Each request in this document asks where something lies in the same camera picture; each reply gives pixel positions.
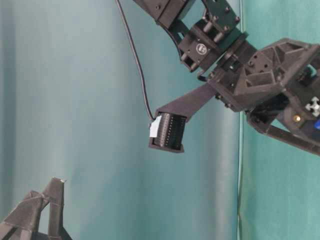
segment teal curtain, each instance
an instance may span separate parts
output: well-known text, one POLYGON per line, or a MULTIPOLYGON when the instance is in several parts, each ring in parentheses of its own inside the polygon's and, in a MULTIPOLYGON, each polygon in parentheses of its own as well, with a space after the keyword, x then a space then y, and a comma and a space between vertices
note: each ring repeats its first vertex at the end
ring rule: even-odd
MULTIPOLYGON (((245 0, 244 27, 258 49, 281 38, 320 42, 317 0, 245 0)), ((246 123, 240 188, 243 240, 319 239, 320 159, 246 123)))
MULTIPOLYGON (((200 86, 167 34, 122 2, 153 111, 200 86)), ((239 13, 239 1, 230 3, 239 13)), ((202 13, 199 0, 189 26, 202 13)), ((239 115, 212 100, 187 124, 184 154, 149 149, 114 1, 1 0, 0 90, 1 218, 58 177, 75 240, 237 237, 239 115)))

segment black cable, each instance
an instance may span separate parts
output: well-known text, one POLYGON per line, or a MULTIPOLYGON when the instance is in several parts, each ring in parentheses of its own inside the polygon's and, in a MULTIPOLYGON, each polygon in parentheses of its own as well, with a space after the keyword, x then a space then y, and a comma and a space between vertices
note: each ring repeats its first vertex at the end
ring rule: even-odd
POLYGON ((145 76, 144 76, 144 72, 142 70, 142 67, 141 67, 141 64, 140 64, 140 60, 139 60, 139 57, 138 57, 138 54, 137 54, 137 51, 136 51, 135 43, 134 43, 134 40, 132 38, 130 29, 129 29, 129 26, 128 26, 128 23, 127 23, 127 20, 126 20, 126 16, 125 16, 124 10, 121 7, 120 1, 119 0, 115 0, 115 3, 116 3, 116 5, 117 5, 117 7, 118 7, 118 9, 120 11, 122 22, 124 24, 124 28, 125 28, 126 34, 128 35, 128 39, 129 39, 130 47, 131 47, 131 50, 132 50, 132 53, 133 53, 133 56, 134 56, 134 59, 135 59, 135 63, 136 63, 136 66, 137 66, 139 74, 140 74, 141 86, 142 86, 142 94, 143 94, 143 100, 144 100, 145 109, 146 109, 146 112, 147 112, 148 117, 150 118, 150 120, 154 121, 155 118, 153 117, 153 115, 151 113, 149 102, 148 102, 145 76))

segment blue component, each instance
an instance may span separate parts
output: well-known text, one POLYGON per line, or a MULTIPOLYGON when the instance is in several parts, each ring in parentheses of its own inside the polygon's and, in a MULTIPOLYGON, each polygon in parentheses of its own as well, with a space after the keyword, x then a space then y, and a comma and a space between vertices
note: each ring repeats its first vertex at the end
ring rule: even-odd
POLYGON ((318 121, 315 123, 314 127, 315 127, 316 129, 320 130, 320 120, 318 120, 318 121))

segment bolt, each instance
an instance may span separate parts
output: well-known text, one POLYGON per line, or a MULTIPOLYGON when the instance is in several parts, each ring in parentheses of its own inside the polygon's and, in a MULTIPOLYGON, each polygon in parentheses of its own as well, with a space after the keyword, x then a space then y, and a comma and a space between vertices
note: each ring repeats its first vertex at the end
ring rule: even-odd
POLYGON ((293 117, 293 121, 294 121, 295 123, 299 123, 301 120, 302 120, 302 118, 301 118, 300 115, 295 115, 295 116, 293 117))

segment black robotic arm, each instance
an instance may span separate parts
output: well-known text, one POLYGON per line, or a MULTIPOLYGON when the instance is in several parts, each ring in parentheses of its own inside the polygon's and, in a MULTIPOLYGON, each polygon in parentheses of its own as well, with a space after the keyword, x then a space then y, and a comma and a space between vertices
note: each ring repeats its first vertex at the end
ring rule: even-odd
POLYGON ((157 109, 151 148, 183 152, 185 124, 215 97, 244 111, 258 132, 320 156, 320 45, 284 38, 257 50, 226 0, 202 0, 203 17, 191 29, 183 17, 195 0, 133 1, 169 34, 181 63, 190 72, 200 68, 198 79, 206 82, 157 109), (274 127, 276 119, 288 131, 274 127))

